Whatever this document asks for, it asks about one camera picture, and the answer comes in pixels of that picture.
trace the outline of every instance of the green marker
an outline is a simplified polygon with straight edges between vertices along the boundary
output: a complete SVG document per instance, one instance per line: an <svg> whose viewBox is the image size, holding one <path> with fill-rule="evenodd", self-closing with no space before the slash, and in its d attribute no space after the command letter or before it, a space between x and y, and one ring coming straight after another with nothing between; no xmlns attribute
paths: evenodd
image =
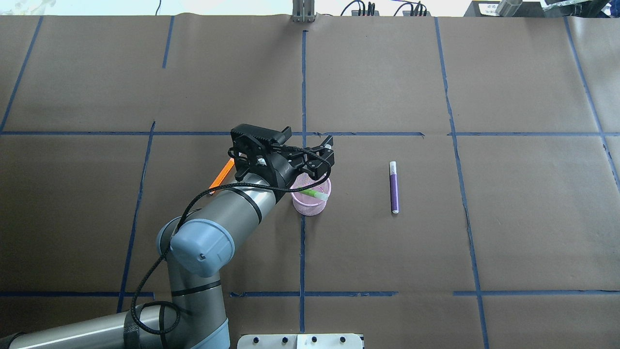
<svg viewBox="0 0 620 349"><path fill-rule="evenodd" d="M327 201L327 198L329 197L329 195L327 195L326 193L322 193L320 191L316 191L316 190L312 190L312 189L306 189L306 190L302 190L300 191L301 194L304 195L308 195L311 197L315 197L319 200L323 200L323 201Z"/></svg>

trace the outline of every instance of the pencil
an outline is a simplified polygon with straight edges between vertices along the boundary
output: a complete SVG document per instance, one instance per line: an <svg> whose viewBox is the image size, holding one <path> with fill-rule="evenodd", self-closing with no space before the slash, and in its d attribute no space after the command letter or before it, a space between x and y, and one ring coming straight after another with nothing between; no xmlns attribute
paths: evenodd
<svg viewBox="0 0 620 349"><path fill-rule="evenodd" d="M234 166L234 159L231 158L230 160L228 160L226 165L224 165L224 168L219 172L218 176L215 178L213 183L211 183L211 185L209 186L209 189L215 188L215 187L221 185L222 182L224 181L224 179L226 179L226 176L228 175L228 173L233 168L233 166Z"/></svg>

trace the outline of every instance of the blue tape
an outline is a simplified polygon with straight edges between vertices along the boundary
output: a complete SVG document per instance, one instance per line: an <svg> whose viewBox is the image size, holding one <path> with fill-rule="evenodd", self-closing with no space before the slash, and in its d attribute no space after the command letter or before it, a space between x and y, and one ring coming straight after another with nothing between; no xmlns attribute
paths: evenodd
<svg viewBox="0 0 620 349"><path fill-rule="evenodd" d="M421 132L325 132L317 135L330 135L330 136L421 136L424 134Z"/></svg>
<svg viewBox="0 0 620 349"><path fill-rule="evenodd" d="M397 291L309 291L306 292L307 297L393 297L398 294Z"/></svg>
<svg viewBox="0 0 620 349"><path fill-rule="evenodd" d="M306 216L301 215L299 251L299 332L306 331Z"/></svg>
<svg viewBox="0 0 620 349"><path fill-rule="evenodd" d="M292 291L274 291L274 292L243 292L243 293L235 293L230 292L230 296L232 298L241 298L241 297L299 297L299 292Z"/></svg>
<svg viewBox="0 0 620 349"><path fill-rule="evenodd" d="M449 136L598 137L598 132L450 132Z"/></svg>
<svg viewBox="0 0 620 349"><path fill-rule="evenodd" d="M614 159L611 157L611 153L609 152L609 146L607 145L607 140L603 135L603 128L601 126L601 121L598 117L598 113L596 112L596 107L594 106L594 101L592 100L592 95L590 94L590 88L588 87L588 82L585 79L585 75L583 74L583 69L581 66L581 61L579 60L579 56L577 55L577 50L575 49L575 42L573 41L573 35L570 31L570 25L568 18L564 17L564 25L566 26L566 34L569 36L569 44L570 50L573 52L573 57L575 58L575 63L577 64L577 70L579 71L579 77L581 77L583 89L585 90L585 94L588 98L588 103L590 104L590 109L592 110L592 114L594 115L594 121L596 122L596 128L598 129L598 133L601 136L601 141L603 142L603 149L605 150L605 155L607 156L607 161L609 162L609 166L611 167L611 174L614 177L614 181L616 182L616 188L620 193L620 178L618 178L618 170L616 168L616 164L614 164Z"/></svg>
<svg viewBox="0 0 620 349"><path fill-rule="evenodd" d="M620 296L620 291L605 291L602 289L543 289L530 291L483 291L483 296L588 296L588 295L614 295ZM455 297L476 296L475 291L455 291Z"/></svg>
<svg viewBox="0 0 620 349"><path fill-rule="evenodd" d="M7 131L2 135L16 136L148 136L150 132L119 132L119 131Z"/></svg>
<svg viewBox="0 0 620 349"><path fill-rule="evenodd" d="M151 145L153 144L153 133L155 131L155 121L151 124L149 141L146 145L146 154L144 156L144 165L142 166L142 177L140 178L140 187L138 189L138 198L136 200L136 210L133 213L133 223L131 225L131 234L129 236L129 244L127 246L127 256L125 257L125 269L123 270L123 279L120 285L120 294L118 296L117 313L123 309L123 298L125 297L125 289L127 287L127 277L129 276L129 266L131 263L131 253L133 251L133 242L136 238L136 226L138 225L138 213L140 204L142 203L142 193L144 189L144 178L146 177L146 168L151 155Z"/></svg>
<svg viewBox="0 0 620 349"><path fill-rule="evenodd" d="M170 50L170 40L172 39L172 28L174 26L174 16L170 17L170 26L168 27L168 39L166 40L166 50L164 51L164 61L161 63L162 69L166 69L168 64L168 50Z"/></svg>
<svg viewBox="0 0 620 349"><path fill-rule="evenodd" d="M230 136L230 131L159 131L156 136Z"/></svg>
<svg viewBox="0 0 620 349"><path fill-rule="evenodd" d="M304 30L301 34L301 136L303 147L306 148L306 34Z"/></svg>
<svg viewBox="0 0 620 349"><path fill-rule="evenodd" d="M446 94L446 105L448 106L448 114L450 115L450 129L452 131L452 144L454 147L454 157L456 158L456 171L459 175L459 185L461 187L461 200L463 201L463 209L465 210L465 218L467 220L467 235L469 236L469 255L471 257L472 270L474 272L474 284L476 285L476 299L478 301L478 313L480 315L480 327L482 329L482 341L485 349L489 349L489 336L487 335L487 321L484 317L484 305L482 303L482 293L480 289L480 279L478 276L478 265L476 262L476 249L474 248L474 236L471 231L471 222L469 220L469 208L467 206L467 196L465 194L465 184L463 181L463 172L461 170L461 159L459 157L458 143L456 138L456 126L454 125L454 115L452 106L448 97L448 76L446 74L446 64L443 58L443 47L441 46L441 34L439 30L439 20L435 17L435 31L437 34L437 46L439 48L439 59L441 63L441 75L443 76L443 88Z"/></svg>
<svg viewBox="0 0 620 349"><path fill-rule="evenodd" d="M393 297L398 291L308 291L303 293L305 297ZM297 291L274 291L274 292L231 292L233 298L242 297L301 297Z"/></svg>
<svg viewBox="0 0 620 349"><path fill-rule="evenodd" d="M3 135L20 136L149 136L147 131L7 131ZM155 136L230 136L229 131L157 131Z"/></svg>
<svg viewBox="0 0 620 349"><path fill-rule="evenodd" d="M0 132L4 130L4 126L6 125L6 120L9 118L9 114L11 113L11 106L13 105L13 101L15 100L15 95L17 94L17 89L19 88L19 84L22 82L22 77L24 75L24 71L26 70L26 64L28 64L28 59L30 58L30 54L32 53L32 47L34 47L35 41L37 41L38 31L39 29L41 29L41 23L43 23L43 16L39 16L39 22L37 23L37 28L35 29L35 32L32 35L32 40L30 41L30 46L28 46L28 51L26 51L26 56L24 57L22 68L19 70L19 74L17 75L15 86L13 86L13 92L11 93L11 97L9 98L9 103L7 104L6 110L4 111L4 117L2 118L2 123L0 124Z"/></svg>
<svg viewBox="0 0 620 349"><path fill-rule="evenodd" d="M153 292L140 292L139 297L155 298ZM71 292L71 291L43 291L43 292L0 292L0 297L119 297L119 292Z"/></svg>

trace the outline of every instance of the metal bracket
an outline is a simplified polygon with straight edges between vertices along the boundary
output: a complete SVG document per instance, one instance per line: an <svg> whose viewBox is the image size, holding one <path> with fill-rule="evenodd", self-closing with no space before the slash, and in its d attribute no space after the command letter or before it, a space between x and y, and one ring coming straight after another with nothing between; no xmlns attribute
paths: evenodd
<svg viewBox="0 0 620 349"><path fill-rule="evenodd" d="M314 0L293 0L293 22L312 23L315 18Z"/></svg>
<svg viewBox="0 0 620 349"><path fill-rule="evenodd" d="M353 333L245 335L237 349L363 349L362 338Z"/></svg>

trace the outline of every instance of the black cable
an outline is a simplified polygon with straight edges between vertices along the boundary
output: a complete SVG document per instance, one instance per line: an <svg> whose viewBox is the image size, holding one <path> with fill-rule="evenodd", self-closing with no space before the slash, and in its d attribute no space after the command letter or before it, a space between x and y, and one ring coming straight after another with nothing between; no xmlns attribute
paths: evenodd
<svg viewBox="0 0 620 349"><path fill-rule="evenodd" d="M366 12L366 4L365 4L362 0L353 0L353 1L351 1L351 2L349 3L349 5L347 5L347 6L345 7L345 9L344 9L344 10L342 10L342 13L341 13L340 15L341 15L341 16L342 16L342 15L344 15L344 14L345 14L345 11L349 8L349 6L351 6L351 5L355 4L356 2L357 2L357 3L358 3L358 5L360 6L360 9L359 9L359 11L357 12L357 15L358 15L358 16L360 16L362 12Z"/></svg>
<svg viewBox="0 0 620 349"><path fill-rule="evenodd" d="M414 5L416 5L416 9L419 9L420 13L422 11L427 11L426 5L422 4L421 2L402 1L402 0L395 0L395 1L403 2L403 4L398 7L398 9L396 10L396 12L394 12L394 15L392 17L396 16L398 14L398 11L400 11L402 9L402 7L405 6L405 5L410 5L411 6L411 11L409 11L409 16L413 16L413 13L415 11L414 10Z"/></svg>
<svg viewBox="0 0 620 349"><path fill-rule="evenodd" d="M203 196L207 195L208 193L211 193L213 191L217 191L217 190L222 190L222 189L227 189L227 188L234 188L234 187L251 187L251 188L259 188L259 189L266 189L266 190L271 190L271 191L281 191L284 193L297 193L300 191L304 191L306 189L310 189L313 187L316 187L322 183L324 183L325 181L327 181L327 179L329 178L329 175L331 175L332 173L332 165L325 159L321 158L319 155L316 155L315 153L303 149L303 148L298 148L298 147L288 147L289 150L294 150L296 152L301 152L307 155L312 156L313 158L319 160L321 163L327 165L327 171L325 172L325 175L319 179L319 181L309 184L307 186L303 186L300 188L295 188L295 189L287 189L287 188L278 188L278 187L272 187L272 186L264 186L262 184L254 184L254 183L229 183L229 184L223 184L221 186L217 186L217 187L213 187L210 189L207 189L205 191L203 191L202 193L196 195L195 198L193 198L193 200L190 202L190 204L187 206L187 208L185 208L185 211L183 212L183 214L181 215L180 219L179 219L179 224L177 224L177 228L175 231L179 231L179 229L181 228L181 226L183 225L183 223L185 223L185 220L187 219L187 216L190 213L190 210L192 209L192 207L196 204L196 202L198 202L198 200L200 200ZM166 255L168 254L168 252L170 252L170 244L168 244L168 247L166 248L166 250L161 254L161 256L159 256L159 258L157 259L157 261L155 261L155 264L152 265L151 269L149 269L149 271L146 272L145 276L142 278L142 281L140 281L138 288L136 289L136 292L133 294L133 297L131 297L131 309L130 309L130 313L131 313L131 318L133 319L133 321L136 323L136 325L138 325L139 328L143 329L144 331L154 334L154 335L165 335L167 333L170 333L172 330L174 330L176 328L176 326L179 324L179 322L181 321L181 310L180 308L172 303L172 302L167 302L167 301L154 301L154 302L150 302L148 304L145 304L146 306L168 306L174 309L174 312L176 313L176 319L174 320L174 323L172 325L170 325L170 327L168 327L167 329L163 329L163 330L154 330L151 327L148 327L144 322L140 321L140 318L138 317L137 311L136 311L136 303L138 302L138 295L140 294L140 292L142 291L142 288L144 287L144 284L146 284L147 280L149 279L149 277L153 274L153 271L155 271L155 269L157 269L157 267L159 266L159 264L166 259Z"/></svg>
<svg viewBox="0 0 620 349"><path fill-rule="evenodd" d="M415 9L413 10L413 12L409 13L410 16L417 16L418 15L418 11L421 12L422 7L420 6L420 3L418 2L417 5L415 5Z"/></svg>
<svg viewBox="0 0 620 349"><path fill-rule="evenodd" d="M168 327L167 329L154 330L151 327L148 327L144 322L140 321L140 318L138 317L138 314L136 312L136 303L138 302L138 295L142 291L142 288L144 287L144 284L146 284L146 281L149 279L151 274L153 274L153 271L157 269L157 267L159 266L162 260L166 259L166 255L168 254L169 251L170 251L170 245L168 245L168 248L166 248L164 253L162 253L161 256L159 256L159 258L157 259L155 264L153 264L151 269L149 269L149 271L146 272L146 275L142 278L142 281L140 281L140 284L138 285L136 292L133 294L133 297L131 297L131 308L129 310L131 313L131 318L136 323L136 325L138 325L139 328L154 335L165 335L167 333L170 333L170 331L174 330L176 326L179 324L179 322L181 321L181 309L179 309L179 307L172 302L154 301L154 302L148 303L148 306L164 306L164 307L168 306L174 309L174 312L176 313L177 317L174 320L174 323L170 325L170 327Z"/></svg>
<svg viewBox="0 0 620 349"><path fill-rule="evenodd" d="M411 2L405 2L404 4L400 5L400 7L396 9L396 12L394 12L394 15L392 17L395 17L398 14L398 11L400 11L403 8L403 6L406 6L406 5L411 6L411 12L414 11L414 4Z"/></svg>

